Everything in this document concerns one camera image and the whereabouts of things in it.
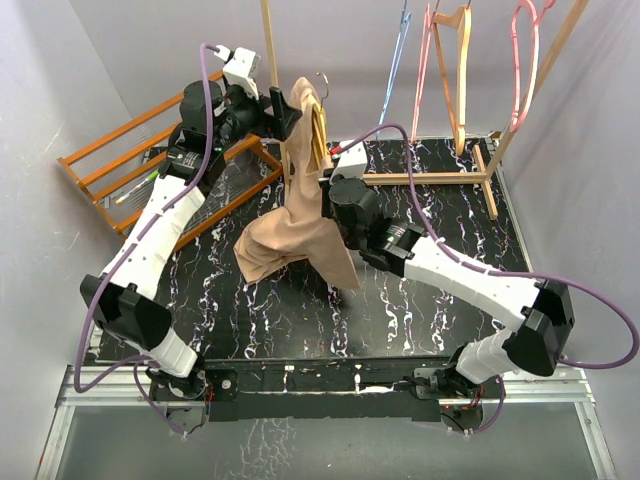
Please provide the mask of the gold yellow hanger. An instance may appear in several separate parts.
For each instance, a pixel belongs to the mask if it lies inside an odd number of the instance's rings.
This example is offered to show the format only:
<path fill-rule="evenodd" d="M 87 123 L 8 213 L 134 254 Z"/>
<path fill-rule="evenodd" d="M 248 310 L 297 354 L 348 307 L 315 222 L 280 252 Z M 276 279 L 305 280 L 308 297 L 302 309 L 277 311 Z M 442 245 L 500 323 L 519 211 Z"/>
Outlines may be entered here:
<path fill-rule="evenodd" d="M 307 97 L 307 104 L 311 107 L 311 159 L 318 171 L 323 168 L 323 159 L 328 155 L 327 148 L 327 125 L 324 101 L 330 95 L 329 80 L 327 76 L 317 71 L 316 75 L 321 77 L 325 85 L 325 94 L 318 100 L 314 95 Z"/>

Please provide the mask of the beige t shirt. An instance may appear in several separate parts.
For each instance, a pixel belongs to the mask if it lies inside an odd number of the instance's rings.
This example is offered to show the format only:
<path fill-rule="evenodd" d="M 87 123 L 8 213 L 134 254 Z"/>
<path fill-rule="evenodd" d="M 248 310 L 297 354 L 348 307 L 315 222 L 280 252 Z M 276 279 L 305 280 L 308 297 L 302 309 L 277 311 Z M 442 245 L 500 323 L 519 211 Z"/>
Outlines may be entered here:
<path fill-rule="evenodd" d="M 297 79 L 288 103 L 302 111 L 302 118 L 284 142 L 294 168 L 284 204 L 251 221 L 233 250 L 239 270 L 248 284 L 255 284 L 284 266 L 307 260 L 322 279 L 335 288 L 357 290 L 358 275 L 338 226 L 321 215 L 319 177 L 329 166 L 312 158 L 312 110 L 319 96 L 305 77 Z"/>

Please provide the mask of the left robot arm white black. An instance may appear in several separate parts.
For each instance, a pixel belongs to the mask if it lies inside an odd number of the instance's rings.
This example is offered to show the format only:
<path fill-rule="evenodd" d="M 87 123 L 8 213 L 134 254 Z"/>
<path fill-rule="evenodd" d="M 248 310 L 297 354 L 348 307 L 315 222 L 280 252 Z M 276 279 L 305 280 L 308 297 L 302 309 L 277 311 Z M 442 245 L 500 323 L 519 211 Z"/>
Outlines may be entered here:
<path fill-rule="evenodd" d="M 183 92 L 180 121 L 151 195 L 119 252 L 80 285 L 88 311 L 76 360 L 81 362 L 92 326 L 124 341 L 172 377 L 182 397 L 194 399 L 207 376 L 197 353 L 175 332 L 171 313 L 155 297 L 162 272 L 185 227 L 223 173 L 226 152 L 247 135 L 286 140 L 301 119 L 282 91 L 251 96 L 239 85 L 196 81 Z"/>

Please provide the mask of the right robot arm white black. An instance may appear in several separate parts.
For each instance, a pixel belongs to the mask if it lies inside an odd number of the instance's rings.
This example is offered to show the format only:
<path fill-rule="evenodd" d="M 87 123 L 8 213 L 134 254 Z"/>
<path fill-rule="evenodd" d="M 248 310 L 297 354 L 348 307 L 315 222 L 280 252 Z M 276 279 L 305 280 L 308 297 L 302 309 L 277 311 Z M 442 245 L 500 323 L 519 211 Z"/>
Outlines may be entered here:
<path fill-rule="evenodd" d="M 357 178 L 321 179 L 323 217 L 333 220 L 345 246 L 370 266 L 436 287 L 497 319 L 501 329 L 458 347 L 447 366 L 423 384 L 466 397 L 509 371 L 549 377 L 574 326 L 566 285 L 513 277 L 462 254 L 449 258 L 442 240 L 383 214 L 374 190 Z"/>

